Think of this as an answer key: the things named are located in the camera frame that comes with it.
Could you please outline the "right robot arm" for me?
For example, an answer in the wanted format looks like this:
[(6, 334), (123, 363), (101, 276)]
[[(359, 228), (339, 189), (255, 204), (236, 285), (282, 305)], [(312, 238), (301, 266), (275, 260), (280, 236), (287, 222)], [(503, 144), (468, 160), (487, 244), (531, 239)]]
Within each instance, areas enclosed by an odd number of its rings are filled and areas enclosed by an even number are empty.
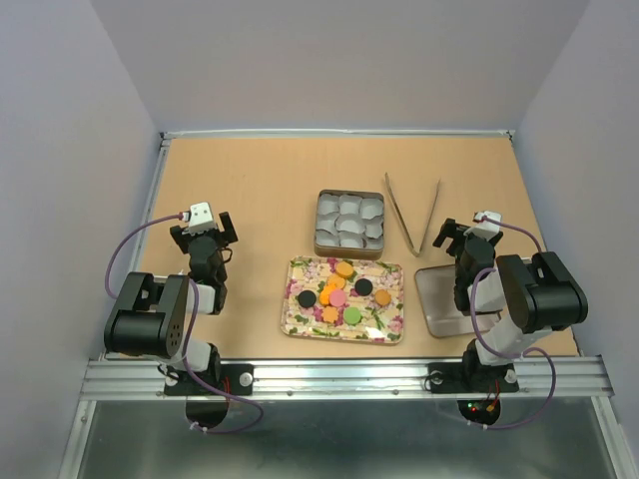
[(474, 334), (459, 362), (429, 369), (433, 393), (516, 392), (515, 361), (587, 317), (585, 292), (555, 252), (497, 253), (509, 228), (499, 214), (478, 212), (470, 226), (445, 220), (433, 242), (454, 259), (453, 302)]

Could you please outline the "orange round biscuit top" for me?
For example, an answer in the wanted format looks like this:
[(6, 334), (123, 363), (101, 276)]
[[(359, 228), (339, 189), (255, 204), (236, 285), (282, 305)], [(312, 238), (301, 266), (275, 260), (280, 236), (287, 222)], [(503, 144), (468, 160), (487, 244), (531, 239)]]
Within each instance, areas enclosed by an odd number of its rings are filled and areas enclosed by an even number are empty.
[(353, 266), (346, 261), (338, 262), (334, 267), (335, 273), (343, 278), (350, 278), (354, 274)]

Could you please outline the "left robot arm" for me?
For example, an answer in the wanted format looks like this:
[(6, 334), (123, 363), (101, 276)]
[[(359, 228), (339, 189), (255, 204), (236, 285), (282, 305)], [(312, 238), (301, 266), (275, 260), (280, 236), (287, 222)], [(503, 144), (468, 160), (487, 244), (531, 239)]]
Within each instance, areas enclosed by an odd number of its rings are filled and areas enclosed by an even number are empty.
[[(144, 229), (168, 221), (184, 223), (171, 227), (170, 236), (189, 257), (189, 270), (164, 279), (132, 271), (120, 290), (113, 291), (111, 271), (126, 242)], [(188, 374), (188, 381), (202, 393), (225, 387), (217, 348), (193, 339), (193, 326), (199, 314), (222, 312), (228, 295), (227, 263), (233, 257), (230, 245), (237, 241), (230, 214), (222, 212), (215, 219), (207, 203), (149, 221), (126, 235), (105, 272), (105, 290), (114, 299), (104, 329), (106, 350), (155, 359), (178, 379)]]

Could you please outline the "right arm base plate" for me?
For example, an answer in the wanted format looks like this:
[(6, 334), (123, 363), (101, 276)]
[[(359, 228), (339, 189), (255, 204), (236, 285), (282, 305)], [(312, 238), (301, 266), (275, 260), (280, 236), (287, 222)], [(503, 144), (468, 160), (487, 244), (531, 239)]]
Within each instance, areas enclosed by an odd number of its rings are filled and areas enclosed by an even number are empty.
[(434, 394), (514, 393), (519, 384), (512, 364), (479, 365), (469, 372), (461, 362), (433, 362), (427, 366), (428, 390)]

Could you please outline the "pink macaron cookie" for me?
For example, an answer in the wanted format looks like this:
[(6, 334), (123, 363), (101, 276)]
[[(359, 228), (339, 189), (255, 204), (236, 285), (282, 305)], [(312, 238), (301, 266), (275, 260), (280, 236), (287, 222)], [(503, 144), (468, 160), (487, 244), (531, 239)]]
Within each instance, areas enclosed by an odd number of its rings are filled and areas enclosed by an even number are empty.
[(342, 289), (335, 289), (329, 297), (329, 304), (335, 308), (345, 305), (346, 295)]

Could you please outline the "orange fish cookie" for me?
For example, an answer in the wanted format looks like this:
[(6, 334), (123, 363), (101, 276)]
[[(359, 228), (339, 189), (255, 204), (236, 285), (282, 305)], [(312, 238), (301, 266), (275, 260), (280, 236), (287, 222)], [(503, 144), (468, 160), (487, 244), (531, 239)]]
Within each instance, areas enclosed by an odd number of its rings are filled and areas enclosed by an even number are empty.
[(335, 290), (335, 286), (333, 284), (327, 284), (319, 293), (319, 303), (322, 306), (329, 305), (329, 297), (330, 294)]

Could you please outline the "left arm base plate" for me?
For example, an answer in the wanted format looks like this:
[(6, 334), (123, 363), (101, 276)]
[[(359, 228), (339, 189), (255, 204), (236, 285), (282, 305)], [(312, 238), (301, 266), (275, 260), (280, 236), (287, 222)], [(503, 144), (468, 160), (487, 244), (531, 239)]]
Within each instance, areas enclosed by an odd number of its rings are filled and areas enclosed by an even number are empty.
[[(164, 376), (166, 396), (200, 396), (210, 391), (196, 382), (186, 371), (168, 365), (159, 365), (158, 371)], [(255, 368), (248, 363), (223, 363), (218, 371), (196, 372), (208, 385), (236, 396), (253, 394)]]

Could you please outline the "orange round biscuit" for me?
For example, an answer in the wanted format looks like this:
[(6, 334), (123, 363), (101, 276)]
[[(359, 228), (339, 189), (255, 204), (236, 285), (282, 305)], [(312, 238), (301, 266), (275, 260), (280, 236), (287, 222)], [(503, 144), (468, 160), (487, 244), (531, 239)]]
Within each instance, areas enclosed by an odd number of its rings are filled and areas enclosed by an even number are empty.
[(344, 277), (340, 276), (339, 274), (334, 273), (327, 279), (326, 284), (334, 288), (344, 289), (346, 280)]
[(350, 278), (354, 274), (353, 266), (346, 261), (338, 262), (334, 267), (335, 273), (343, 278)]

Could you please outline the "black sandwich cookie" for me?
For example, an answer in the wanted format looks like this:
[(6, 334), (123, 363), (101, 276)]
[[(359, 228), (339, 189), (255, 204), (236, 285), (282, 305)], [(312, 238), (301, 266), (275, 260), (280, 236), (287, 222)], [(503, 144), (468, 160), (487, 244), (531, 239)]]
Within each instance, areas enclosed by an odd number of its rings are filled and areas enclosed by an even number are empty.
[(372, 282), (369, 279), (360, 278), (355, 282), (354, 290), (358, 296), (368, 296), (373, 290)]
[(303, 290), (297, 296), (298, 304), (301, 308), (311, 308), (317, 302), (316, 294), (311, 290)]

